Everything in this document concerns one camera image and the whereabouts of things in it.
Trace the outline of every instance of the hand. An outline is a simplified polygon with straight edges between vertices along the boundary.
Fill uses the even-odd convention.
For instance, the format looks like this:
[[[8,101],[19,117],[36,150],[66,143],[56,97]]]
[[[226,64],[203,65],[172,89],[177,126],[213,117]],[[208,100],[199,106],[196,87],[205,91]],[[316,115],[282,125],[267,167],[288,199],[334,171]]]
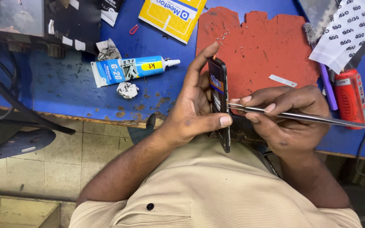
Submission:
[[[315,86],[307,85],[301,89],[290,86],[265,88],[230,102],[246,107],[266,106],[266,115],[243,111],[238,113],[245,114],[270,149],[283,159],[313,152],[330,127],[328,124],[275,117],[289,109],[297,109],[305,114],[330,116],[328,105]]]
[[[184,84],[170,114],[156,130],[175,147],[182,146],[196,135],[212,132],[232,124],[226,113],[211,114],[208,75],[200,75],[208,59],[219,49],[217,42],[203,49],[188,66]]]

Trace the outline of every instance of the forearm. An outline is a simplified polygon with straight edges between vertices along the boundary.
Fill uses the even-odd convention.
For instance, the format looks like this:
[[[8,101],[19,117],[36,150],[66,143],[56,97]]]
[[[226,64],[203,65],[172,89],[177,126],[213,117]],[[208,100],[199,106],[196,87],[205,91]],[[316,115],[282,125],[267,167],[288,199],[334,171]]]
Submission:
[[[283,179],[318,208],[346,208],[350,201],[316,153],[281,158]]]
[[[155,131],[108,163],[82,190],[77,206],[85,201],[117,202],[128,199],[142,181],[174,149]]]

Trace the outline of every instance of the brush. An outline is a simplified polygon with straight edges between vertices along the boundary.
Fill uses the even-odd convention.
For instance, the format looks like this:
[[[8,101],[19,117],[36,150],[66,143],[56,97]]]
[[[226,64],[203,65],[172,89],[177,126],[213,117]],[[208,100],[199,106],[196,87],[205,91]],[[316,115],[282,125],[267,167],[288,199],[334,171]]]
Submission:
[[[313,26],[311,25],[311,23],[307,22],[304,24],[303,27],[304,27],[305,34],[307,36],[307,41],[308,41],[309,45],[312,46],[312,49],[314,49],[316,46],[317,40],[319,39],[319,36],[316,34],[316,31],[313,28]],[[318,62],[318,64],[320,67],[320,72],[322,74],[323,86],[325,88],[326,95],[328,97],[329,106],[331,107],[331,109],[333,111],[335,111],[335,110],[337,110],[337,103],[336,103],[335,94],[333,93],[333,88],[332,88],[331,82],[329,80],[328,72],[326,70],[325,65],[323,65],[320,62]]]

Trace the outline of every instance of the man's left hand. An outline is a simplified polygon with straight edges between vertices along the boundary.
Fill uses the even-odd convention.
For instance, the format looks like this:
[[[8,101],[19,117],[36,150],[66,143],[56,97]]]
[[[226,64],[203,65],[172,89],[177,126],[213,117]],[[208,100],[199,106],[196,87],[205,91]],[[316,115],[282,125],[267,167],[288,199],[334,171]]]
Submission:
[[[219,49],[217,42],[203,49],[188,66],[176,104],[157,130],[173,146],[182,146],[196,135],[212,132],[232,124],[226,113],[211,113],[209,72],[200,72]]]

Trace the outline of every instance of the smartphone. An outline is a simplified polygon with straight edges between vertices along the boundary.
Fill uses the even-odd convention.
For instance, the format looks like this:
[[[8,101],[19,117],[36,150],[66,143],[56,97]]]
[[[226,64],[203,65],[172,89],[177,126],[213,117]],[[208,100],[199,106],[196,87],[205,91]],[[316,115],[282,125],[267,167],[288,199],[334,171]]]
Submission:
[[[212,113],[222,112],[229,114],[229,108],[227,107],[229,97],[227,95],[226,65],[222,60],[213,56],[208,60],[208,68],[212,100]],[[225,152],[229,153],[230,127],[216,130],[215,133]]]

